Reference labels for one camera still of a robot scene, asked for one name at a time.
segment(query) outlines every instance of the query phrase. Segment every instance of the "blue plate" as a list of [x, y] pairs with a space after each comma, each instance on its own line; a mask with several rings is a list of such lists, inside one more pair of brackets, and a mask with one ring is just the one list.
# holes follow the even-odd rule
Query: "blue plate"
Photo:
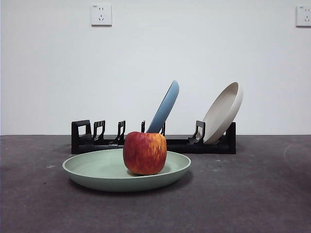
[[179, 85], [174, 80], [167, 91], [162, 103], [160, 104], [160, 107], [158, 108], [157, 112], [155, 113], [155, 116], [149, 126], [149, 129], [147, 130], [147, 133], [158, 133], [160, 132], [162, 126], [164, 125], [167, 117], [169, 116], [175, 101], [177, 99], [179, 93]]

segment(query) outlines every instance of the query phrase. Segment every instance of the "white plate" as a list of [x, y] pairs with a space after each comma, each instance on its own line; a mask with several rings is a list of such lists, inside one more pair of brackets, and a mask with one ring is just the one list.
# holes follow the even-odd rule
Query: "white plate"
[[238, 83], [232, 83], [222, 91], [203, 119], [204, 144], [213, 144], [224, 134], [237, 115], [242, 99], [243, 93]]

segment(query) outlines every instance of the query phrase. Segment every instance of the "plastic dish rack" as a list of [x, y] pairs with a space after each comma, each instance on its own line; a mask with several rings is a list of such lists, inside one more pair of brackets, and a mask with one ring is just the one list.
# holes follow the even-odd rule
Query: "plastic dish rack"
[[[79, 127], [85, 126], [86, 132], [79, 135]], [[198, 129], [202, 128], [202, 135], [197, 139]], [[102, 128], [100, 135], [97, 129]], [[91, 124], [89, 120], [74, 121], [71, 123], [71, 153], [80, 154], [97, 150], [122, 149], [126, 136], [125, 120], [118, 123], [118, 134], [104, 135], [105, 121], [94, 122], [93, 135], [91, 134]], [[141, 132], [145, 132], [145, 121], [141, 123]], [[166, 137], [167, 150], [177, 153], [193, 154], [236, 154], [236, 123], [232, 122], [225, 134], [213, 145], [203, 143], [205, 136], [205, 122], [196, 121], [195, 132], [190, 137], [180, 138], [180, 135], [165, 135], [165, 123], [161, 134]]]

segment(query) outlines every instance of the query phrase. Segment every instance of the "plastic plate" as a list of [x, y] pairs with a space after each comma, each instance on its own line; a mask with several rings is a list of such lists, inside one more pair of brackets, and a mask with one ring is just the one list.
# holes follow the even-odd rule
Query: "plastic plate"
[[169, 185], [181, 178], [190, 164], [188, 157], [168, 151], [162, 171], [156, 175], [136, 175], [124, 165], [123, 149], [113, 149], [76, 155], [63, 163], [63, 169], [70, 179], [87, 188], [134, 192]]

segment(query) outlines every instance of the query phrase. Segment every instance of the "plate rim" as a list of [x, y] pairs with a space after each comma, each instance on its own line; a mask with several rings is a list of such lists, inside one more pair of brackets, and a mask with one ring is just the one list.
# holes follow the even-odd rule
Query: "plate rim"
[[76, 172], [73, 172], [71, 170], [69, 170], [68, 168], [66, 168], [65, 164], [73, 159], [73, 158], [76, 158], [76, 157], [79, 157], [79, 156], [82, 156], [82, 155], [86, 155], [86, 154], [92, 154], [92, 153], [96, 153], [96, 152], [99, 152], [99, 151], [107, 151], [107, 150], [97, 150], [97, 151], [92, 151], [92, 152], [88, 152], [88, 153], [82, 153], [82, 154], [78, 154], [78, 155], [75, 155], [73, 157], [70, 157], [68, 159], [66, 159], [63, 163], [62, 163], [62, 167], [63, 169], [69, 173], [69, 174], [73, 174], [73, 175], [76, 175], [76, 176], [81, 176], [81, 177], [85, 177], [85, 178], [92, 178], [92, 179], [102, 179], [102, 180], [126, 180], [126, 179], [147, 179], [147, 178], [151, 178], [151, 177], [161, 177], [161, 176], [164, 176], [164, 175], [170, 175], [170, 174], [173, 174], [173, 173], [177, 173], [177, 172], [180, 172], [182, 170], [185, 170], [187, 169], [188, 167], [190, 167], [191, 165], [191, 159], [188, 158], [187, 156], [183, 155], [183, 154], [180, 154], [180, 153], [176, 153], [176, 152], [173, 152], [173, 151], [167, 151], [167, 152], [170, 152], [170, 153], [173, 153], [173, 154], [178, 154], [178, 155], [181, 155], [182, 157], [185, 157], [187, 160], [188, 160], [188, 164], [176, 171], [170, 171], [170, 172], [165, 172], [165, 173], [161, 173], [161, 174], [154, 174], [154, 175], [142, 175], [142, 176], [134, 176], [134, 177], [111, 177], [111, 178], [107, 178], [107, 177], [96, 177], [96, 176], [86, 176], [86, 175], [82, 175], [82, 174], [79, 174], [79, 173], [76, 173]]

